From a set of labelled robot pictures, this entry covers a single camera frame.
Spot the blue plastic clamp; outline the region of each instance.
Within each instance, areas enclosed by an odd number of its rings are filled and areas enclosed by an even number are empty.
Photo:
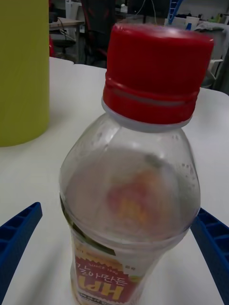
[[[172,24],[173,19],[176,16],[182,2],[183,0],[170,0],[168,11],[168,24]]]
[[[229,305],[229,228],[200,209],[191,231],[225,305]]]
[[[36,202],[0,227],[0,304],[41,217],[41,204]]]

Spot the wall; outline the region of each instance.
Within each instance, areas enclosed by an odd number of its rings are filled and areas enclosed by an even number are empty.
[[[228,10],[229,0],[184,0],[178,14],[191,13],[195,17],[203,14],[206,20],[212,16],[216,17],[218,13],[227,13]]]

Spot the table surface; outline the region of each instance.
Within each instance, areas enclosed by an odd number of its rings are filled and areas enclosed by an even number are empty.
[[[35,201],[43,210],[3,305],[74,305],[71,240],[58,175],[75,141],[104,112],[104,76],[104,69],[51,58],[48,130],[34,141],[0,148],[0,225]],[[196,160],[202,207],[229,225],[229,97],[201,89],[184,130]],[[141,304],[223,304],[191,232],[160,260]]]
[[[52,28],[62,28],[62,27],[74,27],[77,25],[84,24],[84,21],[80,20],[73,20],[73,19],[67,19],[67,18],[59,18],[57,22],[51,22],[49,24],[49,29],[51,30]]]

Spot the black chair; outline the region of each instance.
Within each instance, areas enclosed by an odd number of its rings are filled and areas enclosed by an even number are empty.
[[[106,61],[115,18],[115,0],[81,0],[85,17],[85,64]]]

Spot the bottle neck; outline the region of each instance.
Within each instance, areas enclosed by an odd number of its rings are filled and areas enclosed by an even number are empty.
[[[138,132],[147,132],[147,133],[157,133],[157,132],[168,132],[170,130],[179,129],[188,124],[191,120],[188,119],[184,122],[176,123],[176,124],[149,124],[144,122],[135,121],[132,119],[128,119],[113,110],[111,110],[102,99],[102,107],[119,125],[131,129]]]

